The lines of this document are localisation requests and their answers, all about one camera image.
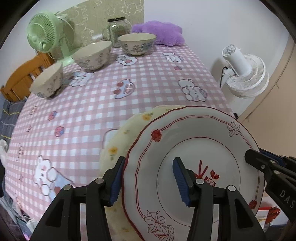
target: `white plate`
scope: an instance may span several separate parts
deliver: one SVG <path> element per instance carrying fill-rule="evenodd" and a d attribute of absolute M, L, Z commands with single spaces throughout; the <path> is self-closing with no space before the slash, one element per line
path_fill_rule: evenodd
<path fill-rule="evenodd" d="M 211 185 L 237 187 L 256 213 L 264 178 L 245 162 L 250 148 L 258 151 L 244 126 L 209 107 L 182 107 L 149 123 L 131 146 L 123 174 L 123 207 L 140 237 L 145 241 L 187 239 L 194 208 L 181 200 L 172 170 L 175 157 Z M 217 234 L 215 205 L 211 240 Z"/>

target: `bowl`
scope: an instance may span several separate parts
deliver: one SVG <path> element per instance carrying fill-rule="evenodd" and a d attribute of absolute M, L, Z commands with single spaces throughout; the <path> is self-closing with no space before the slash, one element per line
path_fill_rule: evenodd
<path fill-rule="evenodd" d="M 142 55 L 152 48 L 156 36 L 149 33 L 125 34 L 118 38 L 118 41 L 126 53 Z"/>
<path fill-rule="evenodd" d="M 83 69 L 95 70 L 107 62 L 111 46 L 111 41 L 89 44 L 72 54 L 72 59 Z"/>
<path fill-rule="evenodd" d="M 49 98 L 59 89 L 63 81 L 63 63 L 58 62 L 37 76 L 30 86 L 30 92 L 41 98 Z"/>

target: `red rim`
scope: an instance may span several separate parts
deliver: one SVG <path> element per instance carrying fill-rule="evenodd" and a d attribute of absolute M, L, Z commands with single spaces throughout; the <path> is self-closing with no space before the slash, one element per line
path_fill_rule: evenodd
<path fill-rule="evenodd" d="M 188 108 L 188 107 L 214 109 L 214 110 L 219 111 L 219 112 L 221 112 L 221 113 L 223 113 L 223 114 L 225 114 L 225 115 L 230 116 L 230 117 L 231 117 L 232 119 L 234 119 L 236 122 L 240 123 L 238 120 L 236 120 L 236 119 L 235 119 L 234 117 L 232 117 L 231 115 L 229 115 L 229 114 L 227 114 L 227 113 L 225 113 L 225 112 L 223 112 L 223 111 L 221 111 L 221 110 L 218 110 L 218 109 L 212 108 L 212 107 L 208 107 L 208 106 L 183 106 L 183 107 L 180 107 L 180 108 L 177 108 L 177 109 L 172 109 L 172 110 L 170 110 L 170 111 L 168 111 L 168 112 L 162 114 L 161 116 L 159 116 L 159 117 L 155 118 L 154 120 L 152 120 L 151 122 L 149 122 L 149 123 L 148 123 L 148 124 L 147 124 L 147 125 L 141 130 L 140 134 L 138 135 L 137 139 L 134 141 L 134 143 L 132 144 L 132 146 L 130 147 L 130 149 L 128 150 L 128 153 L 127 153 L 127 155 L 126 155 L 126 161 L 125 161 L 125 163 L 124 163 L 124 167 L 123 167 L 123 171 L 122 171 L 122 176 L 121 176 L 121 183 L 122 183 L 122 186 L 121 186 L 121 189 L 122 189 L 122 192 L 121 192 L 121 202 L 122 202 L 123 211 L 124 211 L 124 214 L 125 214 L 127 220 L 129 221 L 129 223 L 131 224 L 131 226 L 134 228 L 134 230 L 136 231 L 136 233 L 139 235 L 139 237 L 140 237 L 143 241 L 145 241 L 145 239 L 143 238 L 142 234 L 139 232 L 139 230 L 137 229 L 137 227 L 135 226 L 135 224 L 130 220 L 130 218 L 129 218 L 128 214 L 127 214 L 127 211 L 126 211 L 125 204 L 124 204 L 124 171 L 125 171 L 126 166 L 127 166 L 127 164 L 128 164 L 128 157 L 129 157 L 129 154 L 130 154 L 131 150 L 133 149 L 133 147 L 135 146 L 135 144 L 138 142 L 138 140 L 139 140 L 140 136 L 142 135 L 142 133 L 144 132 L 144 130 L 145 130 L 145 129 L 146 129 L 151 123 L 153 123 L 154 121 L 156 121 L 156 120 L 162 118 L 163 116 L 167 115 L 168 113 L 170 113 L 170 112 L 172 112 L 172 111 L 174 111 L 174 110 L 181 110 L 181 109 Z M 257 148 L 259 149 L 258 144 L 257 144 L 257 142 L 255 141 L 255 139 L 253 138 L 253 136 L 251 135 L 251 133 L 245 128 L 245 126 L 244 126 L 243 124 L 241 124 L 241 125 L 242 125 L 242 126 L 244 127 L 244 129 L 249 133 L 249 135 L 250 135 L 250 136 L 252 137 L 252 139 L 254 140 L 254 142 L 255 142 Z"/>

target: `green fan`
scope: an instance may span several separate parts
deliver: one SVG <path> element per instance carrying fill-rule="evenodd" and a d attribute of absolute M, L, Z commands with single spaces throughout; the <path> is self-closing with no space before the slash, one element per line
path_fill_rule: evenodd
<path fill-rule="evenodd" d="M 33 16 L 27 27 L 27 39 L 33 49 L 48 53 L 54 47 L 61 46 L 63 58 L 59 61 L 63 63 L 63 66 L 74 62 L 63 32 L 64 23 L 72 28 L 67 19 L 67 14 L 56 16 L 51 12 L 42 12 Z"/>

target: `pink gingham tablecloth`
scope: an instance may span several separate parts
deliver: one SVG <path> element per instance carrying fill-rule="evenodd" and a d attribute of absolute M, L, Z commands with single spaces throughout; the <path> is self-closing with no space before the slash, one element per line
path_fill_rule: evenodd
<path fill-rule="evenodd" d="M 5 189 L 36 220 L 65 184 L 78 187 L 98 177 L 106 136 L 133 114 L 158 105 L 202 105 L 231 113 L 188 46 L 158 45 L 136 59 L 116 60 L 122 54 L 121 48 L 112 49 L 108 63 L 87 82 L 68 85 L 51 100 L 31 94 L 21 111 L 8 150 Z M 77 64 L 64 68 L 65 77 L 74 72 L 83 70 Z"/>

